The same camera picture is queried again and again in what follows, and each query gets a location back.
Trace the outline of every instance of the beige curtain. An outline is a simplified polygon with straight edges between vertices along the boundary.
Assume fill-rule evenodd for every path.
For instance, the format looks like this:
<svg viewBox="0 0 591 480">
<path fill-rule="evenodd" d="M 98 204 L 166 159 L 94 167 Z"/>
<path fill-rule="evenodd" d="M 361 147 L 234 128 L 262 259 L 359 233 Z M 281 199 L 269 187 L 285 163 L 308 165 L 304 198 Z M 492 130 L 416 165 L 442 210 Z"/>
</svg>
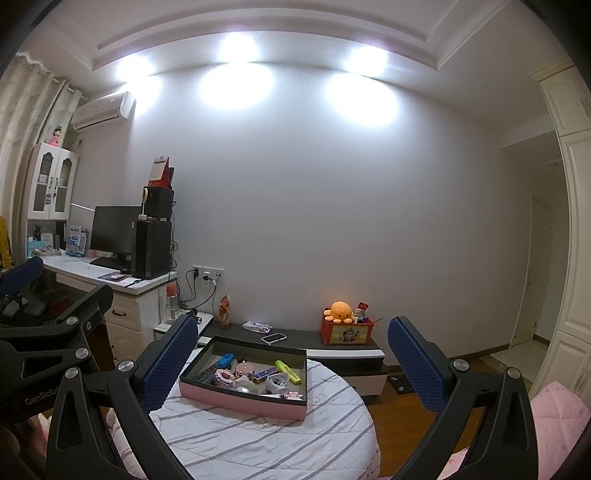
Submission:
<svg viewBox="0 0 591 480">
<path fill-rule="evenodd" d="M 62 138 L 82 93 L 16 56 L 0 79 L 0 216 L 7 221 L 17 260 L 24 258 L 24 183 L 33 147 L 62 128 Z"/>
</svg>

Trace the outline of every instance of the white tablecloth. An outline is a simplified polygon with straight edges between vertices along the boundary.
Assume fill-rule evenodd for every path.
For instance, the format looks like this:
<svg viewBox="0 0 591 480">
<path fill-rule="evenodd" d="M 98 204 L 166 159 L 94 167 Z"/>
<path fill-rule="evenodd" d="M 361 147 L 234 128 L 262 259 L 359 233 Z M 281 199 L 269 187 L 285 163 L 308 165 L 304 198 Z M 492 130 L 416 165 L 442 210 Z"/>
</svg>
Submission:
<svg viewBox="0 0 591 480">
<path fill-rule="evenodd" d="M 375 480 L 379 474 L 374 424 L 363 401 L 311 360 L 304 421 L 205 405 L 181 397 L 178 383 L 150 416 L 196 480 Z M 113 411 L 107 421 L 125 466 L 145 478 Z"/>
</svg>

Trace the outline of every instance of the green highlighter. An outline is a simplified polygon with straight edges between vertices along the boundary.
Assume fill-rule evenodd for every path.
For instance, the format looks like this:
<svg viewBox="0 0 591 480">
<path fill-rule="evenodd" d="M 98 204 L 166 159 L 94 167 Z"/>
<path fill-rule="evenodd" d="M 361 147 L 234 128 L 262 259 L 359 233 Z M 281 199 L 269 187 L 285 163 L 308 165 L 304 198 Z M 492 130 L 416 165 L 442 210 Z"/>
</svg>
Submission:
<svg viewBox="0 0 591 480">
<path fill-rule="evenodd" d="M 279 370 L 279 372 L 286 373 L 287 375 L 289 375 L 291 383 L 293 383 L 294 385 L 301 384 L 301 378 L 298 377 L 295 374 L 295 372 L 281 360 L 276 361 L 275 366 L 277 367 L 277 370 Z"/>
</svg>

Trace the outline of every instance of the yellow garment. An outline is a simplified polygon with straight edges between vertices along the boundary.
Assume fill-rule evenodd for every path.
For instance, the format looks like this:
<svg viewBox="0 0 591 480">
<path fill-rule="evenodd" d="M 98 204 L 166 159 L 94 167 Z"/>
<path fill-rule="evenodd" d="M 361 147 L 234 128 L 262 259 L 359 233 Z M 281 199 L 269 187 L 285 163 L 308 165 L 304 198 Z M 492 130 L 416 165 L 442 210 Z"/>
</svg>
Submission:
<svg viewBox="0 0 591 480">
<path fill-rule="evenodd" d="M 8 232 L 6 230 L 6 220 L 0 216 L 0 270 L 7 270 L 12 267 L 12 257 L 10 255 L 10 243 L 8 242 Z"/>
</svg>

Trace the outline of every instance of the black speaker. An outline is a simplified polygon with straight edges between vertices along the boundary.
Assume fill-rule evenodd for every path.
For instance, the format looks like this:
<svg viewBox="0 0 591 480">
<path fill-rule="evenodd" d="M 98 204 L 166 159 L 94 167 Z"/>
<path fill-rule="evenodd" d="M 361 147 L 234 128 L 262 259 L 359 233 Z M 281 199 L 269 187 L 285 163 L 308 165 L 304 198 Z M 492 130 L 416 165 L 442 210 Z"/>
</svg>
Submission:
<svg viewBox="0 0 591 480">
<path fill-rule="evenodd" d="M 136 278 L 149 280 L 170 270 L 171 222 L 136 220 L 131 254 L 131 272 Z"/>
<path fill-rule="evenodd" d="M 165 187 L 145 187 L 148 196 L 144 205 L 144 214 L 152 218 L 170 220 L 173 214 L 174 190 Z"/>
</svg>

